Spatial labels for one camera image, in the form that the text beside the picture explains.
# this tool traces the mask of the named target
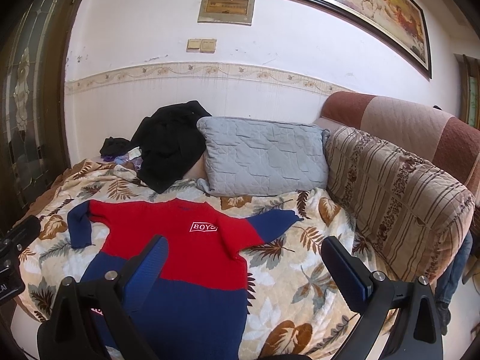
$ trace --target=jeans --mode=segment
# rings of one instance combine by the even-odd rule
[[[469,259],[472,249],[472,235],[470,231],[466,234],[465,239],[457,252],[457,255],[447,267],[443,275],[437,280],[437,288],[435,289],[435,300],[437,302],[445,302],[450,304],[453,294],[457,290],[458,283],[462,278],[462,273]]]

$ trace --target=picture frame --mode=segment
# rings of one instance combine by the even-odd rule
[[[251,26],[255,0],[202,0],[199,23],[229,23]]]
[[[341,15],[393,47],[431,79],[431,52],[422,8],[414,0],[303,0]]]

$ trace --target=red and blue sweater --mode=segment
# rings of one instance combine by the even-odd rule
[[[68,214],[74,249],[91,244],[91,222],[110,228],[82,281],[120,271],[155,234],[169,254],[138,311],[138,331],[161,359],[237,360],[247,317],[247,264],[239,251],[263,245],[301,220],[293,211],[271,210],[231,218],[208,203],[104,203],[90,200]],[[118,348],[105,321],[95,317],[104,344]]]

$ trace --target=person's leg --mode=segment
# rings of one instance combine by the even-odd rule
[[[440,318],[440,328],[443,335],[447,334],[447,325],[452,319],[452,315],[448,306],[452,301],[453,294],[457,290],[460,279],[462,278],[463,270],[469,259],[470,251],[472,249],[472,235],[470,231],[466,234],[465,239],[460,246],[454,260],[447,267],[446,271],[437,280],[437,287],[435,289],[435,303]]]

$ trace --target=bed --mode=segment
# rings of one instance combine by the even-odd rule
[[[49,191],[46,204],[35,214],[41,233],[20,256],[20,271],[26,290],[18,303],[38,321],[49,318],[55,294],[65,276],[80,281],[85,269],[102,247],[109,229],[92,225],[92,245],[74,250],[67,226],[67,213],[76,205],[96,199],[119,203],[144,200],[156,203],[174,198],[207,202],[232,217],[246,218],[268,210],[294,210],[303,218],[275,241],[246,249],[248,263],[248,316],[239,349],[239,359],[301,353],[312,359],[333,354],[358,320],[350,311],[320,257],[322,240],[335,235],[348,251],[360,257],[370,270],[383,269],[381,261],[361,235],[355,219],[320,188],[293,191],[274,197],[214,197],[197,188],[195,179],[175,182],[158,194],[144,185],[135,172],[114,163],[85,160],[69,171]],[[137,229],[132,229],[133,237]],[[384,327],[391,326],[390,314]],[[121,355],[109,349],[112,357]]]

